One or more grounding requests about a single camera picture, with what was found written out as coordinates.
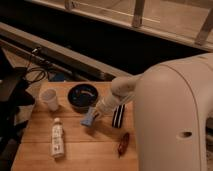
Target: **small bottle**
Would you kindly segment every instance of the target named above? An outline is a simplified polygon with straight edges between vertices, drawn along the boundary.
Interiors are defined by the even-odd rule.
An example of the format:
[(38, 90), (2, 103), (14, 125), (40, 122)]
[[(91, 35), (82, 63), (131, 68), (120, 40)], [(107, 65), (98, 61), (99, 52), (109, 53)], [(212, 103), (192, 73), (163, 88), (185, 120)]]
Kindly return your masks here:
[(52, 127), (52, 156), (59, 158), (64, 156), (63, 128), (60, 118), (55, 118)]

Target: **white robot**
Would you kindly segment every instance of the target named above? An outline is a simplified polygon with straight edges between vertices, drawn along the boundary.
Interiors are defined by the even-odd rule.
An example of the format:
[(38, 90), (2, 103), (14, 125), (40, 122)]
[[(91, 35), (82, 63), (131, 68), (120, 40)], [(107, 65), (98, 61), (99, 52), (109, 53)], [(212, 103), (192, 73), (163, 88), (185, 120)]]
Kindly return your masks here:
[(207, 171), (205, 126), (213, 112), (213, 53), (118, 77), (99, 114), (133, 100), (140, 171)]

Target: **white ceramic cup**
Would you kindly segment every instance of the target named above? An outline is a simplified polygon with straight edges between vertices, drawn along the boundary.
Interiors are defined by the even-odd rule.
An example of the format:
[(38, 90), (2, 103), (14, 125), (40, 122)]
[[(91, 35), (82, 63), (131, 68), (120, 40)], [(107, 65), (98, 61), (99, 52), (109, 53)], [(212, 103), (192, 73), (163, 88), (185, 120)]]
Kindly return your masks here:
[(47, 89), (41, 94), (41, 100), (47, 104), (50, 111), (56, 111), (59, 108), (56, 91)]

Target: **blue sponge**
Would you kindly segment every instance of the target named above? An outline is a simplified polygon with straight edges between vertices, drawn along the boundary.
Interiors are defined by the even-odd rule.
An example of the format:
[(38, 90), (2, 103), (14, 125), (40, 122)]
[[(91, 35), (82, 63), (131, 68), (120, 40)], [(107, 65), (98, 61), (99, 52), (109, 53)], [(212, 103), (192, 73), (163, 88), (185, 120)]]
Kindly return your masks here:
[(84, 126), (92, 126), (92, 123), (94, 121), (94, 116), (93, 116), (93, 111), (94, 111), (94, 107), (89, 107), (88, 112), (86, 113), (86, 116), (83, 120), (81, 120), (81, 125)]

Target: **wooden table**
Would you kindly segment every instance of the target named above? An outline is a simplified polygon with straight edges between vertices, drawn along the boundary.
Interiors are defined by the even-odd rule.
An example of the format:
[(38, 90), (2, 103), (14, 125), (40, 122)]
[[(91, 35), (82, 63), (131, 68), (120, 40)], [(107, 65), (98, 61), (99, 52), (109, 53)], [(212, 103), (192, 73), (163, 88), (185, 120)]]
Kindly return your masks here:
[[(67, 100), (69, 90), (80, 82), (44, 83), (57, 91), (60, 108), (49, 112), (39, 99), (32, 112), (14, 160), (12, 171), (137, 171), (138, 159), (132, 118), (132, 104), (126, 105), (122, 128), (111, 126), (112, 116), (95, 122), (92, 128), (80, 124), (83, 114), (75, 112)], [(93, 84), (100, 96), (106, 95), (108, 82)], [(51, 129), (53, 118), (60, 117), (65, 131), (66, 155), (61, 160), (51, 157)], [(130, 143), (124, 156), (118, 157), (117, 147), (125, 132)]]

